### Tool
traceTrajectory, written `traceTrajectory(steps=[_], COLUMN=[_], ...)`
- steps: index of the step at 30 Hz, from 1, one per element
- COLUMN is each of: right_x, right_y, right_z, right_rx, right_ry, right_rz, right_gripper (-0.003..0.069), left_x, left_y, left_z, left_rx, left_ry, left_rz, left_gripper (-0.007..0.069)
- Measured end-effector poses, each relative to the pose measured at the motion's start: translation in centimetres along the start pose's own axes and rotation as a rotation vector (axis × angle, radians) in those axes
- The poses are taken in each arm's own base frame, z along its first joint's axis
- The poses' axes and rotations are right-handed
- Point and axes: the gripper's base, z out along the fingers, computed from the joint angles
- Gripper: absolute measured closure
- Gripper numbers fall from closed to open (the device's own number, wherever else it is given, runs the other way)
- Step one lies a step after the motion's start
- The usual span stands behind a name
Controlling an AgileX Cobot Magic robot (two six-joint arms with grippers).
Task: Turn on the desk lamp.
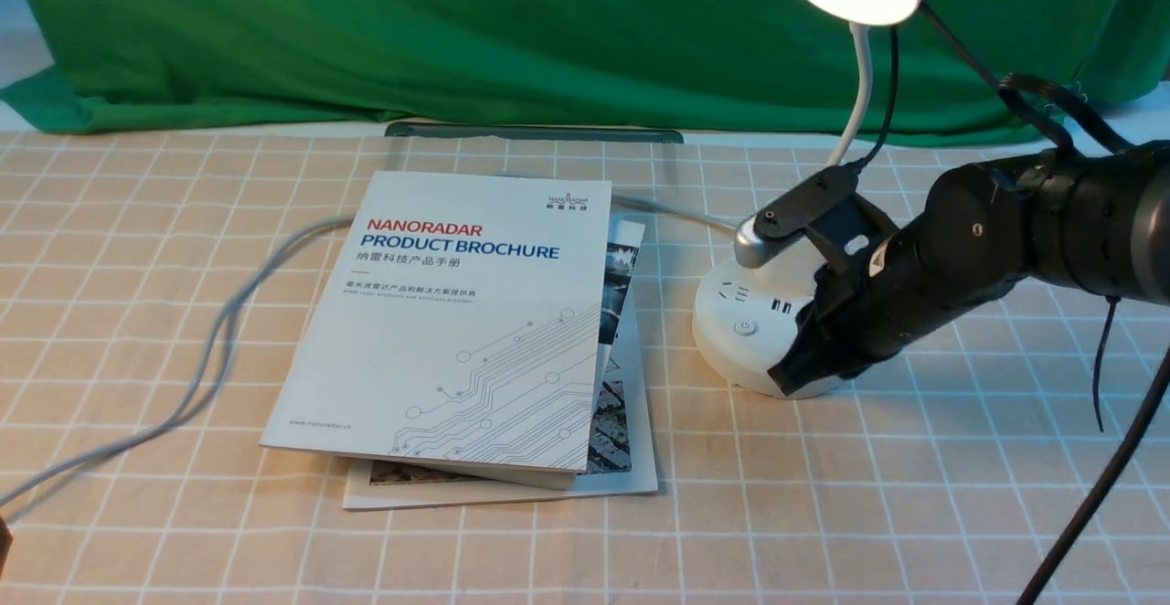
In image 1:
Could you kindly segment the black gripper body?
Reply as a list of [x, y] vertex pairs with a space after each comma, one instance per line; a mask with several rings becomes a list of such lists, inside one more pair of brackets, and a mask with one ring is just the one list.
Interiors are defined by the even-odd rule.
[[855, 377], [977, 308], [983, 293], [982, 224], [911, 222], [847, 271], [820, 269], [791, 348], [768, 373], [785, 396]]

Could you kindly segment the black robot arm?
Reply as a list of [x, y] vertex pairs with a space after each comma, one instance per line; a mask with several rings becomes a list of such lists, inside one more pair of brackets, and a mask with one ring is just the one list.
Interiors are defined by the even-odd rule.
[[808, 239], [824, 257], [794, 341], [768, 371], [786, 396], [860, 376], [1023, 279], [1166, 304], [1165, 140], [949, 169], [903, 228], [856, 185], [859, 169], [823, 169], [755, 216], [766, 247]]

